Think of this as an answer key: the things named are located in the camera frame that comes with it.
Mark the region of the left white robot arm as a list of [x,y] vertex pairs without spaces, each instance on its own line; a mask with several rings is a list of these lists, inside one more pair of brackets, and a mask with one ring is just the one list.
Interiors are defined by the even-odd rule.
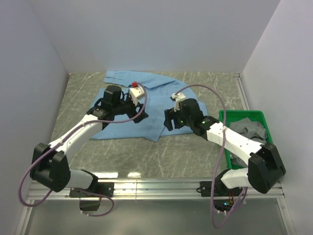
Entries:
[[142,97],[146,98],[147,92],[140,83],[133,83],[127,93],[119,86],[107,86],[103,97],[78,124],[50,144],[40,143],[35,147],[30,177],[54,192],[80,188],[87,197],[95,196],[100,191],[99,178],[86,170],[71,170],[69,160],[91,137],[109,124],[117,123],[116,116],[127,115],[134,123],[147,118],[146,103],[139,102]]

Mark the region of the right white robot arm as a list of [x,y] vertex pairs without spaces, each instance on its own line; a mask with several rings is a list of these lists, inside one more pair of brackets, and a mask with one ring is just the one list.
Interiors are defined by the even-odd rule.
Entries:
[[227,169],[211,181],[211,189],[225,196],[234,188],[252,187],[266,194],[285,174],[277,147],[248,139],[211,116],[205,116],[193,98],[172,95],[175,106],[165,110],[164,126],[168,131],[189,127],[192,132],[216,143],[238,156],[247,166]]

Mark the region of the light blue long sleeve shirt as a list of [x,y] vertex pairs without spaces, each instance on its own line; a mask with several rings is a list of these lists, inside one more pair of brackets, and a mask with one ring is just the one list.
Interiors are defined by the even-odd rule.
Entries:
[[127,92],[133,82],[141,83],[148,94],[145,112],[149,115],[140,123],[133,121],[121,124],[109,124],[103,131],[92,137],[94,140],[146,138],[157,142],[161,136],[192,134],[186,126],[168,131],[164,126],[164,111],[174,107],[175,103],[170,96],[187,86],[184,82],[155,73],[138,71],[107,71],[105,83],[121,85],[123,92]]

